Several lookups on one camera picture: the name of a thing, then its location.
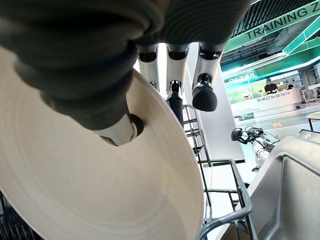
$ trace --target white pillar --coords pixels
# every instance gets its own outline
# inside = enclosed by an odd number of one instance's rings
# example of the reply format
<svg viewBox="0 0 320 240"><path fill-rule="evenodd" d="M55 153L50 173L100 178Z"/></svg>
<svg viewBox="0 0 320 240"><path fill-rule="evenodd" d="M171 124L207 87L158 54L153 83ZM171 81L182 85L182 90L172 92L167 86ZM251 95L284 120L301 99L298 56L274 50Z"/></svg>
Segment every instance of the white pillar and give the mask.
<svg viewBox="0 0 320 240"><path fill-rule="evenodd" d="M192 43L189 48L187 60L186 83L184 87L188 104L192 104L192 82L198 55L198 44ZM210 159L245 159L239 142L231 140L231 132L236 128L232 115L224 78L219 68L213 91L217 97L217 107L213 112L198 111L199 124L201 125Z"/></svg>

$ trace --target metal wire rack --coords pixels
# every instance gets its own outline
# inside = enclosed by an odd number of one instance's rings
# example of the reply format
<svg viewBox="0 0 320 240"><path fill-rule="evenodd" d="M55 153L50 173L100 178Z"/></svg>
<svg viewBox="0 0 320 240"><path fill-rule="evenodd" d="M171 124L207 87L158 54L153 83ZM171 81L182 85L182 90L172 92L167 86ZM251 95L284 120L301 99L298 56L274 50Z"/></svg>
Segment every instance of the metal wire rack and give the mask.
<svg viewBox="0 0 320 240"><path fill-rule="evenodd" d="M238 240L241 239L241 231L249 234L251 240L258 239L254 226L252 224L252 219L250 217L250 212L252 211L253 205L247 192L246 185L244 184L237 169L236 162L232 159L211 160L206 146L203 130L201 129L198 122L197 111L192 105L184 105L183 116L186 118L186 120L183 122L185 134L188 138L192 138L191 143L193 143L193 152L196 156L201 172L206 202L202 229L200 231L198 240L207 240L207 234L210 231L224 224L234 224L236 237ZM208 188L204 173L204 165L207 165L210 168L221 165L230 165L236 189L232 190ZM212 208L213 202L210 193L228 194L233 212L222 217L214 218ZM232 194L237 194L238 198L234 199L232 197ZM240 208L236 210L236 205L238 203L240 205Z"/></svg>
<svg viewBox="0 0 320 240"><path fill-rule="evenodd" d="M0 191L0 239L42 240L17 214Z"/></svg>

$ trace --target stainless steel sink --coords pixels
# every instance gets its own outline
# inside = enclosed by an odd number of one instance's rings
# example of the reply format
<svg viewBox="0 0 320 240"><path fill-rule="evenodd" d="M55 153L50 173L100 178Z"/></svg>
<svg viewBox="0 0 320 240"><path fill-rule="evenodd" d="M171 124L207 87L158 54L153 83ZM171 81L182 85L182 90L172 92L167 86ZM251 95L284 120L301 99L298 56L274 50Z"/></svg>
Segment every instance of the stainless steel sink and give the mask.
<svg viewBox="0 0 320 240"><path fill-rule="evenodd" d="M259 240L319 240L320 144L297 137L281 140L248 192ZM236 239L234 232L230 225L220 238Z"/></svg>

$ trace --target reception desk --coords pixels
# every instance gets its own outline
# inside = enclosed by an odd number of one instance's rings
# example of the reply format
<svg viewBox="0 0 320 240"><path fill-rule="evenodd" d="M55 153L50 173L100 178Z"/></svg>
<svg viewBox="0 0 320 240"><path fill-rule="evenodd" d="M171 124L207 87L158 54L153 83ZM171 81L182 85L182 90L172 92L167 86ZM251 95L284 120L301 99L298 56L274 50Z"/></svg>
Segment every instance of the reception desk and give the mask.
<svg viewBox="0 0 320 240"><path fill-rule="evenodd" d="M298 88L284 90L247 101L231 104L233 116L254 113L255 118L296 110L302 101Z"/></svg>

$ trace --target robotic hand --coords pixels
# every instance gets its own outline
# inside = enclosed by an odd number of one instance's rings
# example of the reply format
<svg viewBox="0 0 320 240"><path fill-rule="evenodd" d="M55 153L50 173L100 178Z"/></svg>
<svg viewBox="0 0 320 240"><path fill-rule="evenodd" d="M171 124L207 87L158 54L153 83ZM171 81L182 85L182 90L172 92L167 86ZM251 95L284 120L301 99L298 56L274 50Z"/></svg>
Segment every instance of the robotic hand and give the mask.
<svg viewBox="0 0 320 240"><path fill-rule="evenodd" d="M189 44L199 42L192 104L214 111L215 73L249 0L0 0L0 44L44 102L120 146L143 131L126 93L138 58L159 90L158 43L167 44L168 102L183 124Z"/></svg>

